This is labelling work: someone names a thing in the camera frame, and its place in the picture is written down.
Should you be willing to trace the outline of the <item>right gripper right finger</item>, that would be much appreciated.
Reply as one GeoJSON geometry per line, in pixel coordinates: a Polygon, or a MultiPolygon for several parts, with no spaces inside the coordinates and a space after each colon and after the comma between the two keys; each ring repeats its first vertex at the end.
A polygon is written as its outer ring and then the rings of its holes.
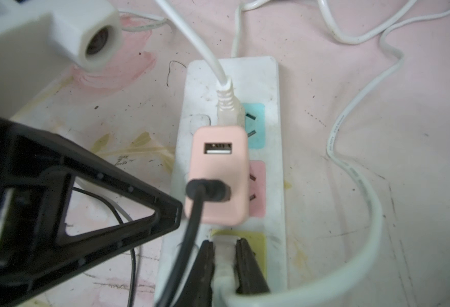
{"type": "Polygon", "coordinates": [[[270,293],[258,261],[249,242],[241,238],[236,242],[236,275],[238,276],[237,294],[255,295],[270,293]]]}

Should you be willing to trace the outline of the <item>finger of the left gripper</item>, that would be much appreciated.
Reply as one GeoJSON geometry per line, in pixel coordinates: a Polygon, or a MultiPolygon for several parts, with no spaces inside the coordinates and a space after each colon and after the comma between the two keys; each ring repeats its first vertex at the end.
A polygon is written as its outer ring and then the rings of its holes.
{"type": "Polygon", "coordinates": [[[60,135],[0,118],[0,306],[176,230],[182,208],[60,135]]]}

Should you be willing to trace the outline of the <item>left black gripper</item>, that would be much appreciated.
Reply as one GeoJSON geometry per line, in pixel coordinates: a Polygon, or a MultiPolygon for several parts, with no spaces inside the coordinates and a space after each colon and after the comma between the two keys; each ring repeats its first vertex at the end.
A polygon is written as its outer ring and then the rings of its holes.
{"type": "Polygon", "coordinates": [[[73,1],[0,1],[0,117],[10,118],[72,60],[55,29],[73,1]]]}

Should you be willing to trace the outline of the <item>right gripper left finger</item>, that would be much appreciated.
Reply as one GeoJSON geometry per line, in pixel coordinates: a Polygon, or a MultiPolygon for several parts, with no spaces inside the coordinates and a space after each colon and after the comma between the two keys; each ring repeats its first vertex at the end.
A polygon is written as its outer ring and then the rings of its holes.
{"type": "Polygon", "coordinates": [[[174,306],[212,307],[212,278],[215,270],[214,244],[205,240],[174,306]]]}

